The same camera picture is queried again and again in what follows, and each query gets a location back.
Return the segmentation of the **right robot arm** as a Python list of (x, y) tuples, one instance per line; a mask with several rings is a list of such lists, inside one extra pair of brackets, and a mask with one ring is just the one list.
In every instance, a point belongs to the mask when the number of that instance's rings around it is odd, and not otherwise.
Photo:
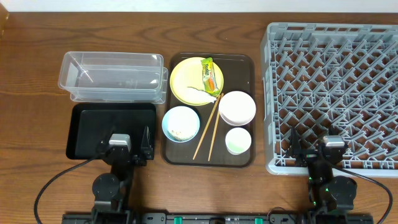
[(354, 208), (357, 183), (345, 176), (335, 176), (333, 165), (343, 160), (348, 148), (332, 128), (314, 148), (303, 148), (295, 128), (290, 129), (287, 155), (295, 165), (308, 169), (308, 198), (314, 208), (298, 218), (299, 223), (348, 223), (347, 212)]

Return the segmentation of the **white tissue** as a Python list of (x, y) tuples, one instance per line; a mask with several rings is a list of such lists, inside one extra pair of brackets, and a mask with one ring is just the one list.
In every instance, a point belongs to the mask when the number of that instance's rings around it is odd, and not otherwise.
[(193, 104), (207, 104), (214, 103), (216, 101), (216, 97), (211, 96), (209, 93), (198, 90), (193, 87), (186, 87), (185, 93), (187, 94), (187, 102)]

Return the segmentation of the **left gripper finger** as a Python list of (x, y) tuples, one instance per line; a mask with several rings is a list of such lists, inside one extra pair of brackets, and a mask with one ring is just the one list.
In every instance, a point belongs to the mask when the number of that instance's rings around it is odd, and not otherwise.
[(154, 159), (154, 147), (150, 138), (150, 131), (148, 126), (144, 128), (141, 142), (141, 154), (145, 157), (146, 160)]
[(106, 152), (109, 149), (109, 140), (111, 139), (114, 130), (115, 127), (111, 126), (107, 131), (104, 132), (104, 135), (101, 137), (98, 143), (98, 152)]

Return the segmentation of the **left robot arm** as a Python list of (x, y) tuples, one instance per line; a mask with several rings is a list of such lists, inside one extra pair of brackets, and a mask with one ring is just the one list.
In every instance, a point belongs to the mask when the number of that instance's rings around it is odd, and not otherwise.
[(146, 166), (154, 158), (154, 144), (148, 126), (143, 129), (139, 147), (134, 149), (128, 134), (107, 134), (96, 148), (98, 157), (111, 171), (97, 176), (92, 185), (95, 196), (91, 211), (93, 224), (130, 224), (139, 221), (139, 215), (128, 208), (134, 168)]

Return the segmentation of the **white green cup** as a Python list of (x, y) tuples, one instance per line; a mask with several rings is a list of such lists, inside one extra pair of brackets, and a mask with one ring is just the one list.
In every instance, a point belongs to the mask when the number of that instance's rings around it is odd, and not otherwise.
[(232, 155), (240, 155), (251, 147), (252, 138), (244, 128), (233, 128), (226, 134), (225, 144), (228, 152)]

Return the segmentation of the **green snack wrapper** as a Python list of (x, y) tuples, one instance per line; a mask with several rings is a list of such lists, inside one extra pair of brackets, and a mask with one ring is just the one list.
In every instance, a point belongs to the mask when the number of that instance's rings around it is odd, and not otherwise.
[(201, 67), (202, 82), (205, 92), (209, 93), (212, 96), (218, 95), (220, 90), (216, 82), (213, 59), (211, 57), (208, 57), (201, 60)]

